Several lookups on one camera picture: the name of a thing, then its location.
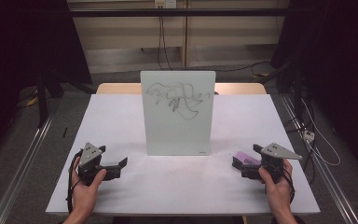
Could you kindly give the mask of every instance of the human hand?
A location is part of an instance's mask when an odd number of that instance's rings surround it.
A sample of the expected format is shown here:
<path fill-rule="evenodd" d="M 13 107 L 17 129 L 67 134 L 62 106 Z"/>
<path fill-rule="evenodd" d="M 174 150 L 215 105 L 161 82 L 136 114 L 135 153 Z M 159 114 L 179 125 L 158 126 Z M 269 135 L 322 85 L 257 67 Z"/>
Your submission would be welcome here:
<path fill-rule="evenodd" d="M 290 175 L 287 176 L 290 179 L 293 171 L 292 165 L 288 160 L 284 159 L 283 166 L 287 171 L 287 173 L 283 174 Z M 291 187 L 289 183 L 281 177 L 275 184 L 269 172 L 263 167 L 259 168 L 258 173 L 260 173 L 261 178 L 263 178 L 263 181 L 266 184 L 268 205 L 271 209 L 272 215 L 275 216 L 278 223 L 296 223 L 290 209 Z"/>
<path fill-rule="evenodd" d="M 72 188 L 74 193 L 74 209 L 64 223 L 86 223 L 91 216 L 97 201 L 98 187 L 103 182 L 106 170 L 101 170 L 92 181 L 90 186 L 85 185 L 77 175 L 76 167 L 80 162 L 77 157 L 72 171 Z"/>

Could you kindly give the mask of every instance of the pink object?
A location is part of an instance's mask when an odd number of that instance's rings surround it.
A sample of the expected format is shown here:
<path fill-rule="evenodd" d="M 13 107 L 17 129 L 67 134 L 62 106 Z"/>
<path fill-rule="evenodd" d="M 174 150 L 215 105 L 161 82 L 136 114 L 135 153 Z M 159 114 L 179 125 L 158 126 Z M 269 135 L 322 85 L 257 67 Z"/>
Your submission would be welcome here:
<path fill-rule="evenodd" d="M 241 151 L 238 151 L 235 157 L 241 162 L 243 162 L 244 164 L 248 164 L 248 165 L 259 165 L 261 163 L 259 160 Z"/>

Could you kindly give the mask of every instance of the white tabletop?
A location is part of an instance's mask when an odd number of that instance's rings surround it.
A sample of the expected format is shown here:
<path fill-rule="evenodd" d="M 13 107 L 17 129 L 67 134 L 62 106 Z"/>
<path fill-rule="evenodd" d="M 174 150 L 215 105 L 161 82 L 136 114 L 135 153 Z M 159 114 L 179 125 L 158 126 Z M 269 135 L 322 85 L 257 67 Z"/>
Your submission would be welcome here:
<path fill-rule="evenodd" d="M 102 165 L 125 157 L 121 178 L 104 181 L 94 213 L 107 216 L 232 216 L 269 213 L 264 186 L 231 166 L 253 144 L 275 142 L 293 150 L 269 95 L 216 95 L 209 156 L 147 156 L 141 95 L 92 95 L 47 212 L 66 215 L 68 167 L 86 142 L 106 146 Z M 295 214 L 320 212 L 298 161 Z"/>

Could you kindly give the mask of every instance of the black curtain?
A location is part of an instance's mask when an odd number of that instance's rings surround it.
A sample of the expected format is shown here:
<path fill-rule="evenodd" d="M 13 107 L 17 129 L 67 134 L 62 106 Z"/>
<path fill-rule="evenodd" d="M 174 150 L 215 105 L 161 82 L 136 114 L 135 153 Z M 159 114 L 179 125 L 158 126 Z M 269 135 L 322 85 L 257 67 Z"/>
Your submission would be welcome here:
<path fill-rule="evenodd" d="M 35 86 L 40 73 L 52 70 L 91 83 L 72 17 L 32 9 L 69 11 L 65 0 L 0 0 L 0 140 L 20 90 Z"/>
<path fill-rule="evenodd" d="M 329 8 L 325 14 L 321 10 L 323 20 L 315 29 L 315 42 L 306 55 L 300 55 L 307 59 L 301 69 L 316 100 L 358 158 L 358 1 L 331 0 L 322 5 Z M 298 42 L 297 33 L 311 22 L 285 21 L 271 64 L 280 66 L 286 60 Z"/>

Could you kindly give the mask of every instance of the black cable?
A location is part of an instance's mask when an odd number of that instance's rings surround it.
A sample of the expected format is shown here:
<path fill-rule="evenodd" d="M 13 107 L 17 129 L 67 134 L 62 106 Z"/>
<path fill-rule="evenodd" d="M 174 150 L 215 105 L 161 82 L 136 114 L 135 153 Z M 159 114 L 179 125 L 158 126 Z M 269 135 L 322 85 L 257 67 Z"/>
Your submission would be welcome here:
<path fill-rule="evenodd" d="M 253 67 L 253 66 L 261 64 L 261 63 L 270 63 L 270 62 L 269 61 L 263 61 L 263 62 L 247 65 L 247 66 L 244 66 L 244 67 L 241 67 L 241 68 L 234 68 L 234 69 L 228 69 L 228 70 L 218 70 L 218 69 L 216 70 L 215 69 L 214 71 L 216 71 L 216 72 L 235 72 L 235 71 L 240 71 L 240 70 L 243 70 L 243 69 L 246 69 L 246 68 Z"/>
<path fill-rule="evenodd" d="M 72 172 L 74 170 L 74 165 L 75 165 L 76 158 L 81 156 L 82 154 L 83 154 L 83 150 L 80 150 L 79 152 L 77 152 L 75 154 L 74 158 L 72 159 L 71 166 L 69 167 L 68 196 L 66 198 L 69 213 L 72 213 L 72 210 L 74 209 L 74 207 L 72 205 L 72 197 L 73 197 L 73 193 L 74 193 L 74 188 L 80 182 L 80 180 L 77 181 L 77 183 L 75 183 L 75 185 L 72 187 Z"/>
<path fill-rule="evenodd" d="M 293 129 L 293 130 L 288 130 L 288 131 L 286 131 L 286 133 L 303 132 L 304 129 L 305 129 L 305 128 L 308 128 L 310 125 L 311 125 L 311 127 L 312 127 L 312 132 L 315 133 L 314 127 L 313 127 L 313 123 L 311 122 L 312 120 L 314 120 L 314 113 L 313 113 L 312 105 L 310 104 L 310 93 L 308 93 L 305 97 L 301 96 L 301 99 L 302 99 L 302 101 L 304 101 L 304 102 L 307 104 L 307 107 L 308 107 L 308 108 L 311 108 L 311 109 L 310 109 L 310 117 L 311 117 L 311 119 L 309 119 L 309 120 L 308 120 L 308 123 L 306 123 L 306 124 L 303 124 L 303 123 L 299 122 L 299 125 L 300 125 L 299 128 Z M 295 120 L 295 119 L 300 119 L 300 120 L 302 120 L 302 116 L 301 116 L 301 118 L 296 118 L 296 117 L 294 117 L 294 118 L 291 119 L 291 120 Z"/>
<path fill-rule="evenodd" d="M 161 29 L 162 29 L 162 28 L 161 28 L 161 17 L 159 17 L 159 40 L 158 40 L 158 55 L 157 55 L 157 60 L 158 60 L 158 66 L 159 66 L 159 68 L 164 71 L 165 69 L 162 68 L 161 63 L 160 63 L 160 61 L 159 61 L 159 49 L 161 48 L 161 33 L 162 33 Z"/>
<path fill-rule="evenodd" d="M 286 127 L 287 125 L 290 124 L 290 122 L 295 121 L 296 119 L 297 119 L 297 117 L 294 117 L 294 118 L 292 118 L 292 119 L 289 119 L 289 120 L 283 122 L 283 123 L 282 123 L 283 127 Z"/>
<path fill-rule="evenodd" d="M 312 178 L 310 179 L 310 182 L 309 182 L 309 184 L 311 185 L 313 183 L 313 181 L 315 180 L 315 176 L 316 176 L 315 161 L 313 161 L 312 157 L 310 158 L 310 163 L 312 163 Z"/>
<path fill-rule="evenodd" d="M 161 18 L 161 27 L 162 27 L 162 43 L 164 44 L 165 59 L 167 60 L 168 67 L 170 67 L 170 70 L 172 70 L 170 61 L 168 60 L 167 48 L 165 46 L 164 19 L 162 17 L 160 17 L 160 18 Z"/>
<path fill-rule="evenodd" d="M 251 66 L 251 80 L 249 81 L 250 83 L 252 83 L 253 79 L 254 79 L 254 75 L 255 75 L 255 72 L 253 70 L 253 65 Z"/>
<path fill-rule="evenodd" d="M 280 169 L 278 169 L 278 167 L 272 165 L 271 163 L 269 162 L 266 162 L 265 163 L 266 165 L 268 166 L 271 166 L 274 170 L 276 170 L 277 172 L 280 173 L 280 175 L 287 181 L 287 183 L 289 184 L 290 186 L 290 203 L 293 201 L 293 199 L 295 198 L 295 193 L 296 193 L 296 190 L 295 190 L 295 186 L 293 185 L 293 179 L 292 179 L 292 176 L 289 174 L 289 172 L 283 168 L 284 172 L 282 172 Z"/>
<path fill-rule="evenodd" d="M 162 43 L 165 52 L 165 59 L 167 61 L 168 67 L 170 68 L 170 70 L 172 70 L 170 61 L 168 60 L 167 48 L 165 45 L 164 19 L 162 19 L 162 17 L 159 17 L 158 66 L 161 70 L 165 71 L 165 69 L 161 66 L 161 62 L 159 60 L 159 51 L 161 49 L 161 38 L 162 38 Z"/>

